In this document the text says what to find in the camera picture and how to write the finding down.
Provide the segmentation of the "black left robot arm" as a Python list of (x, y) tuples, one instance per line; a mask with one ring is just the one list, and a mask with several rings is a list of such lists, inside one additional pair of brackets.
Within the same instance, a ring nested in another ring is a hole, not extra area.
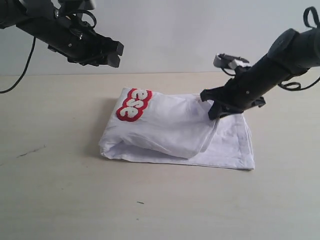
[(108, 65), (118, 68), (124, 45), (95, 32), (95, 24), (82, 20), (84, 14), (96, 17), (93, 0), (2, 0), (1, 29), (15, 26), (48, 45), (48, 49), (82, 66)]

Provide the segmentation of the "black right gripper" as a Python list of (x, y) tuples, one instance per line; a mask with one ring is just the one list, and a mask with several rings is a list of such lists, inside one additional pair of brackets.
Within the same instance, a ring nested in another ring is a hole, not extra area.
[(267, 56), (263, 56), (249, 70), (229, 80), (224, 86), (204, 89), (200, 93), (200, 99), (202, 102), (214, 101), (208, 111), (210, 120), (241, 114), (255, 100), (289, 75), (288, 69)]

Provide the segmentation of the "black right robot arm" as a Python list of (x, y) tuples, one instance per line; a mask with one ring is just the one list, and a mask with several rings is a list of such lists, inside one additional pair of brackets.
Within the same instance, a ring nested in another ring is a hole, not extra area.
[(210, 120), (261, 108), (266, 103), (265, 93), (320, 65), (320, 30), (313, 28), (302, 33), (292, 28), (286, 30), (254, 65), (225, 53), (217, 54), (213, 64), (222, 70), (233, 70), (234, 74), (224, 86), (201, 92), (203, 102), (213, 101), (208, 111)]

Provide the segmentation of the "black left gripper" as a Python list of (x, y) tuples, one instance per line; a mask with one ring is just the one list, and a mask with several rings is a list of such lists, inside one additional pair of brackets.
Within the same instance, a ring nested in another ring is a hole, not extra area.
[(120, 66), (124, 45), (95, 32), (96, 17), (84, 9), (61, 11), (56, 7), (28, 9), (27, 19), (16, 27), (48, 44), (70, 63), (98, 67)]

